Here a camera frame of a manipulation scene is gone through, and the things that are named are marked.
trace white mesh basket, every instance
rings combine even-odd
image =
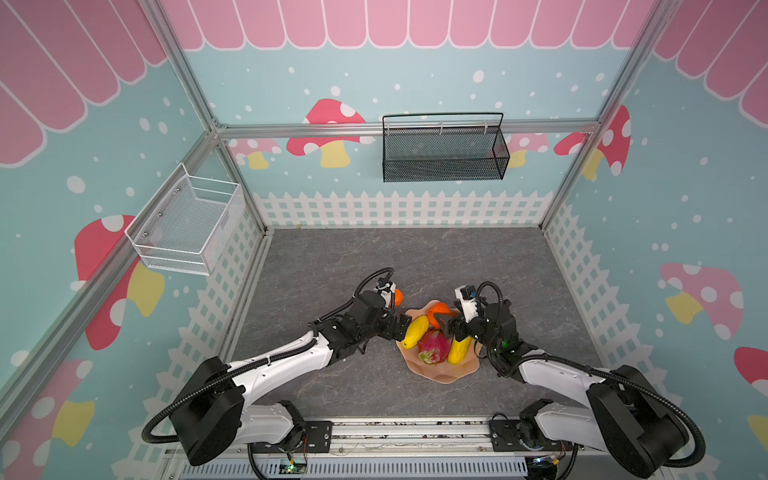
[[[149,268],[210,275],[244,208],[239,184],[179,164],[125,234]]]

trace fruit plate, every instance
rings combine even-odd
[[[433,300],[426,304],[426,306],[419,310],[408,310],[406,315],[409,315],[412,319],[417,319],[422,315],[426,315],[427,312],[437,305],[440,300]],[[456,309],[451,309],[453,313],[459,314]],[[406,360],[406,365],[416,375],[421,375],[426,379],[434,380],[438,383],[453,383],[456,380],[467,376],[470,373],[475,372],[480,368],[480,360],[475,355],[475,341],[470,340],[469,350],[464,359],[457,365],[451,365],[448,362],[428,364],[419,359],[419,348],[414,346],[411,349],[404,349],[400,342],[397,343],[397,348],[402,354],[402,358]]]

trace white picket fence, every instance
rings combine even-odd
[[[253,219],[246,212],[230,237],[219,263],[206,278],[205,290],[197,291],[199,303],[189,309],[189,326],[179,329],[180,344],[168,351],[168,370],[157,374],[157,395],[144,400],[148,422],[170,401],[176,398],[187,380],[205,360],[217,354],[217,347],[227,331],[230,311],[234,308],[237,292],[242,287],[244,272],[250,256],[257,247],[259,232]],[[128,455],[112,464],[112,472],[118,480],[128,478],[154,478],[162,459],[165,445],[148,445],[141,441],[144,424],[128,431],[132,446]],[[155,432],[168,434],[172,427],[165,419]]]
[[[339,197],[331,193],[323,197],[316,193],[308,197],[284,194],[267,198],[253,195],[261,217],[273,227],[444,227],[444,226],[507,226],[533,227],[540,224],[550,202],[552,192],[543,197],[534,192],[523,196],[517,192],[508,196],[502,192],[493,197],[491,192],[479,197],[475,192],[462,197],[459,192],[447,196],[440,192],[430,196],[425,192],[417,197],[409,192],[401,197],[397,192],[385,197],[378,192],[359,197],[351,193]]]
[[[643,345],[637,338],[641,326],[627,318],[629,305],[619,302],[619,287],[609,284],[610,272],[601,270],[600,255],[592,254],[592,240],[585,239],[586,229],[578,227],[578,215],[572,215],[572,208],[573,205],[564,204],[547,233],[603,365],[612,369],[621,365],[637,368],[657,392],[680,405],[683,397],[667,391],[664,385],[667,371],[654,367],[650,360],[653,346]],[[692,449],[687,445],[684,454]],[[676,480],[694,480],[701,476],[717,480],[714,472],[719,465],[719,460],[706,455],[693,467],[672,468],[670,473]]]

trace black mounting plate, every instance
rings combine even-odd
[[[533,452],[530,449],[525,448],[520,442],[522,435],[518,430],[518,419],[498,419],[488,422],[488,426],[491,428],[491,444],[493,444],[494,452]],[[560,441],[549,441],[551,448],[546,446],[542,451],[559,452],[561,449]],[[565,445],[565,451],[569,452],[573,449],[573,444],[570,442],[563,442]]]
[[[306,423],[306,452],[328,453],[331,451],[331,437],[333,436],[333,422],[307,422]],[[301,453],[304,448],[299,448],[296,453]],[[282,453],[271,443],[254,443],[253,453]]]

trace yellow fruit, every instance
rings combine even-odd
[[[448,363],[451,365],[457,365],[462,362],[464,357],[467,355],[467,350],[469,350],[469,342],[472,339],[469,337],[463,339],[461,342],[457,342],[456,339],[453,339],[453,343],[451,344],[451,352],[448,354]]]
[[[406,338],[401,343],[402,348],[408,350],[415,347],[416,343],[422,339],[424,334],[427,333],[428,329],[429,319],[427,318],[427,315],[422,315],[419,318],[413,320],[411,324],[408,325]]]

